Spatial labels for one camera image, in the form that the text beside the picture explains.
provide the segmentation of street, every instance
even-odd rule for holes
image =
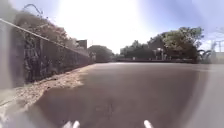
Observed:
[[[207,82],[208,66],[198,67],[96,64],[81,78],[82,86],[46,92],[25,115],[36,128],[60,128],[75,120],[81,128],[143,128],[146,119],[155,128],[180,127],[189,118],[188,103],[199,100],[193,96],[197,91],[200,97]]]

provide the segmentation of vegetation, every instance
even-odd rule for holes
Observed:
[[[112,61],[113,52],[105,46],[93,45],[88,48],[88,51],[96,63]]]
[[[199,59],[208,59],[210,55],[208,53],[211,53],[210,51],[203,51],[203,54],[199,54],[200,39],[204,37],[202,32],[203,29],[200,27],[181,27],[178,30],[158,34],[144,44],[135,40],[131,46],[122,48],[120,54],[125,58],[187,59],[197,62]]]

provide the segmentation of chain-link fence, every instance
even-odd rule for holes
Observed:
[[[15,86],[38,81],[91,63],[87,54],[68,49],[18,27],[1,22],[0,28],[1,32],[8,33],[8,64]]]

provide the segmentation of tree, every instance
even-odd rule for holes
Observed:
[[[182,27],[166,32],[163,41],[168,54],[180,59],[197,60],[197,48],[201,45],[200,39],[203,38],[202,31],[200,27]]]
[[[113,52],[105,46],[93,45],[88,48],[88,51],[95,56],[96,63],[110,62],[113,56]]]

